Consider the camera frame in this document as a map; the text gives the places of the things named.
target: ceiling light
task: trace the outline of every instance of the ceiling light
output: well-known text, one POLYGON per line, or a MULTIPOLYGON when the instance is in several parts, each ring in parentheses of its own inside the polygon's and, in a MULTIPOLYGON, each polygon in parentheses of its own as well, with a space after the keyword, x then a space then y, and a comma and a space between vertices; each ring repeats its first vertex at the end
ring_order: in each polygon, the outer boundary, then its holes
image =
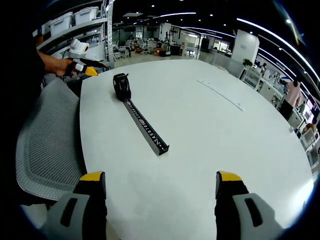
POLYGON ((185 15, 185 14, 197 14, 197 13, 196 12, 178 12, 178 13, 165 14, 165 15, 161 15, 161 16, 155 16, 153 18, 157 19, 157 18, 162 18, 162 17, 174 16, 174 15, 185 15))
POLYGON ((208 35, 208 36, 212 36, 212 37, 215 37, 215 38, 218 38, 218 39, 222 39, 222 37, 220 37, 220 36, 212 35, 212 34, 209 34, 209 33, 202 33, 202 34, 208 35))
POLYGON ((319 76, 317 75, 316 71, 314 70, 314 68, 311 66, 311 64, 304 58, 304 56, 302 56, 302 54, 300 52, 298 52, 297 49, 295 49, 292 45, 290 45, 287 41, 285 41, 283 38, 281 38, 280 36, 278 36, 277 34, 273 33, 272 31, 262 27, 262 26, 259 26, 255 23, 252 23, 250 21, 247 21, 247 20, 243 20, 241 18, 237 18, 238 21, 241 21, 241 22, 244 22, 246 24, 250 24, 252 26, 255 26, 265 32, 267 32, 268 34, 271 34, 272 36, 274 36, 275 38, 277 38, 278 40, 280 40, 281 42, 283 42, 285 45, 287 45, 292 51, 295 52, 295 54, 297 54, 300 59, 303 60, 303 62, 309 67, 309 69, 313 72, 313 74, 315 75, 315 77, 318 79, 318 81, 320 82, 320 78, 319 76))
POLYGON ((266 54, 269 54, 271 57, 273 57, 275 60, 277 60, 279 63, 281 63, 283 66, 285 66, 286 69, 288 69, 292 74, 293 76, 297 76, 290 68, 288 68, 282 61, 280 61, 278 58, 276 58, 275 56, 273 56, 271 53, 267 52, 266 50, 262 49, 259 47, 259 49, 261 51, 264 51, 266 54))
POLYGON ((229 36, 229 37, 235 38, 235 36, 232 36, 232 35, 230 35, 230 34, 227 34, 227 33, 224 33, 224 32, 220 32, 220 31, 214 31, 214 30, 210 30, 210 29, 205 29, 205 28, 191 27, 191 26, 183 26, 182 28, 183 28, 183 29, 199 29, 199 30, 214 32, 214 33, 223 34, 223 35, 227 35, 227 36, 229 36))
POLYGON ((265 56, 263 56, 261 53, 258 53, 258 55, 260 55, 261 57, 263 57, 265 60, 269 61, 270 63, 272 63, 275 67, 277 67, 280 71, 282 71, 288 78, 290 78, 293 81, 293 78, 289 76, 288 73, 286 73, 283 69, 281 69, 276 63, 274 63, 273 61, 271 61, 270 59, 266 58, 265 56))

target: mesh chair back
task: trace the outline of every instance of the mesh chair back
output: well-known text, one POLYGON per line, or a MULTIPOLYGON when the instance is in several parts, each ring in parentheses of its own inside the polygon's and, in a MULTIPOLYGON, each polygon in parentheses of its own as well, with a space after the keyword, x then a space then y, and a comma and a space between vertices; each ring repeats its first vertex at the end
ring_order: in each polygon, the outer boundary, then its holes
POLYGON ((25 192, 58 200, 86 173, 78 111, 79 98, 60 78, 42 90, 16 144, 16 179, 25 192))

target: ceiling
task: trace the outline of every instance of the ceiling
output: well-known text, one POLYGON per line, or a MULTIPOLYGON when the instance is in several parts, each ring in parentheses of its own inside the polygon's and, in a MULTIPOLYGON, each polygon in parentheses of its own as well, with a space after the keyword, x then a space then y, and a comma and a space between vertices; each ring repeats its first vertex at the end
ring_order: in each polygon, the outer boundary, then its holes
MULTIPOLYGON (((116 0, 113 4, 113 23, 120 23, 121 26, 138 24, 147 24, 150 26, 159 25, 162 22, 171 23, 181 27, 194 27, 215 30, 233 35, 237 29, 246 32, 253 32, 258 36, 260 48, 266 50, 286 66, 288 66, 296 75, 302 79, 302 82, 310 90, 311 94, 320 99, 315 88, 311 84, 311 80, 301 66, 309 73, 315 83, 319 83, 316 76, 310 71, 306 64, 283 42, 276 39, 269 33, 243 23, 237 18, 247 20, 249 22, 260 25, 271 32, 277 34, 292 46, 294 46, 312 65, 317 73, 320 73, 320 64, 317 56, 320 53, 320 47, 317 44, 316 32, 312 28, 312 24, 316 21, 316 10, 310 4, 292 4, 292 1, 273 1, 273 0, 140 0, 137 3, 126 0, 116 0), (138 17, 124 17, 127 13, 139 12, 142 15, 138 17), (161 16, 173 13, 196 12, 196 14, 173 15, 167 17, 159 17, 153 19, 148 16, 161 16), (286 19, 291 19, 296 31, 298 32, 299 45, 296 42, 295 34, 291 24, 286 22, 286 19), (148 21, 139 22, 139 20, 149 19, 148 21), (283 50, 287 51, 299 63, 296 63, 285 51, 280 51, 279 48, 268 41, 269 39, 283 50)), ((200 33, 207 33, 204 30, 195 29, 200 33)), ((216 34, 223 37, 225 40, 232 41, 232 37, 222 34, 216 34)), ((274 58, 267 55, 263 51, 259 51, 262 55, 268 57, 273 62, 277 62, 274 58)))

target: human hand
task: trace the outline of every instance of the human hand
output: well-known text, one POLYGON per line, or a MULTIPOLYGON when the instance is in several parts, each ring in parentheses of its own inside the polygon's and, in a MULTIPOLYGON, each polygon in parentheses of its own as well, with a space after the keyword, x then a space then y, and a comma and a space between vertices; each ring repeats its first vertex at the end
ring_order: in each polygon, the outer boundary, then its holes
POLYGON ((74 77, 73 72, 76 72, 77 75, 79 75, 79 71, 75 69, 76 65, 73 66, 73 69, 71 71, 68 69, 71 64, 73 64, 73 61, 70 58, 58 59, 55 74, 59 77, 64 76, 65 74, 69 74, 69 77, 71 78, 74 77))
POLYGON ((79 71, 77 71, 74 67, 73 69, 68 69, 68 67, 73 64, 71 58, 56 59, 55 57, 46 55, 40 51, 37 52, 44 62, 45 73, 56 74, 59 77, 62 77, 67 73, 71 78, 74 76, 72 72, 79 74, 79 71))

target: white round table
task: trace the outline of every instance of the white round table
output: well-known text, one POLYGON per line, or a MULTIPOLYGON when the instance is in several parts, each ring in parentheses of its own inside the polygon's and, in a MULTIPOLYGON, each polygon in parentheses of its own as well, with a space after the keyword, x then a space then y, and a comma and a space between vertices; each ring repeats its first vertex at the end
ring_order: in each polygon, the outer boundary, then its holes
POLYGON ((287 121, 245 83, 200 60, 138 63, 84 80, 80 132, 87 171, 105 172, 107 218, 122 240, 215 239, 219 170, 239 175, 284 228, 313 189, 287 121), (131 100, 170 145, 167 153, 152 151, 116 98, 119 73, 129 74, 131 100))

